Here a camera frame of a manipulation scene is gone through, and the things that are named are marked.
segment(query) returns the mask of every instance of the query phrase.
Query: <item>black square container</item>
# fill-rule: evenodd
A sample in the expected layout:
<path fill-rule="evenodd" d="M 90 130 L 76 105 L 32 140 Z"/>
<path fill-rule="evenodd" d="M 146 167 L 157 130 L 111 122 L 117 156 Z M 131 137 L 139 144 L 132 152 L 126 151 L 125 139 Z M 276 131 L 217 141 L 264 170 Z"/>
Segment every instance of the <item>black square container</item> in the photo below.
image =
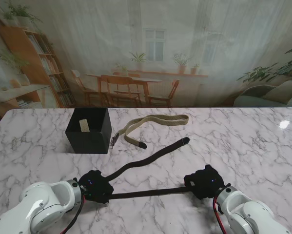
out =
<path fill-rule="evenodd" d="M 81 132 L 82 119 L 90 132 Z M 111 131 L 107 108 L 75 108 L 65 133 L 76 154 L 107 154 Z"/>

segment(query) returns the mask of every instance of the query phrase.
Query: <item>red cable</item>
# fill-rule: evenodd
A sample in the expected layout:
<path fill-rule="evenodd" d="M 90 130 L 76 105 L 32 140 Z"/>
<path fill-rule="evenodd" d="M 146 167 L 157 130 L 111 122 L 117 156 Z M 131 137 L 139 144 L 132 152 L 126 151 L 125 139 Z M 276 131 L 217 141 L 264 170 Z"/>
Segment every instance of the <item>red cable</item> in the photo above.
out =
<path fill-rule="evenodd" d="M 220 229 L 222 230 L 223 234 L 227 234 L 226 230 L 225 230 L 225 228 L 224 228 L 224 226 L 222 224 L 222 221 L 219 218 L 218 212 L 216 210 L 216 206 L 215 206 L 216 205 L 216 200 L 217 200 L 217 197 L 214 197 L 213 198 L 213 210 L 214 210 L 214 213 L 215 213 L 215 216 L 216 216 L 216 219 L 217 219 L 217 222 L 219 224 Z"/>

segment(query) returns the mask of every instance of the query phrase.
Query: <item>khaki belt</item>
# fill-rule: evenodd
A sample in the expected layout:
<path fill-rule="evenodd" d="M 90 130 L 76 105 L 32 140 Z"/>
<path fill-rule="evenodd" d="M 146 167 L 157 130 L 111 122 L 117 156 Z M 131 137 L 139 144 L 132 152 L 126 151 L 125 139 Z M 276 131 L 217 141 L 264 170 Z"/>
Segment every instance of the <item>khaki belt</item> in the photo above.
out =
<path fill-rule="evenodd" d="M 136 118 L 129 121 L 125 128 L 119 130 L 115 136 L 111 139 L 111 145 L 114 146 L 118 137 L 124 134 L 124 139 L 142 149 L 147 149 L 147 145 L 144 142 L 135 140 L 128 136 L 130 132 L 138 128 L 145 122 L 155 122 L 165 126 L 179 126 L 179 125 L 186 125 L 188 123 L 189 117 L 187 115 L 176 115 L 176 116 L 166 116 L 166 115 L 149 115 L 143 118 Z"/>

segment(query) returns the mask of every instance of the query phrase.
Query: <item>backdrop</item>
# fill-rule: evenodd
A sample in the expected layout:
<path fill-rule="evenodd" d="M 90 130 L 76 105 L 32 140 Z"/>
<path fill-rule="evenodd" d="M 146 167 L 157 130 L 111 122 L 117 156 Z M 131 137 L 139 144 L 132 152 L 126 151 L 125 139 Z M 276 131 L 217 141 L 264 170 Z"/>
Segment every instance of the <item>backdrop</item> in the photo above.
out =
<path fill-rule="evenodd" d="M 292 0 L 0 0 L 0 117 L 291 98 Z"/>

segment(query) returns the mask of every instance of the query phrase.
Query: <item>marble table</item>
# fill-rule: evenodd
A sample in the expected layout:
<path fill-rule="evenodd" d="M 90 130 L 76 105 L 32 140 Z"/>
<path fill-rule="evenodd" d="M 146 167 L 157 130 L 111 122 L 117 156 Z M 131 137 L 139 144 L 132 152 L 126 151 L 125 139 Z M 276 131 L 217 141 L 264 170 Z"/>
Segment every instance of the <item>marble table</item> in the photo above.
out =
<path fill-rule="evenodd" d="M 0 215 L 37 181 L 80 178 L 91 169 L 107 176 L 122 165 L 148 157 L 182 137 L 190 143 L 156 162 L 129 169 L 112 181 L 115 193 L 173 188 L 183 177 L 211 164 L 237 189 L 265 202 L 292 232 L 292 108 L 109 109 L 113 133 L 137 117 L 187 114 L 185 126 L 146 123 L 132 136 L 143 150 L 120 137 L 107 155 L 76 155 L 65 136 L 73 109 L 15 109 L 0 122 Z M 59 234 L 75 210 L 44 231 Z M 175 194 L 87 201 L 70 234 L 219 234 L 211 200 Z"/>

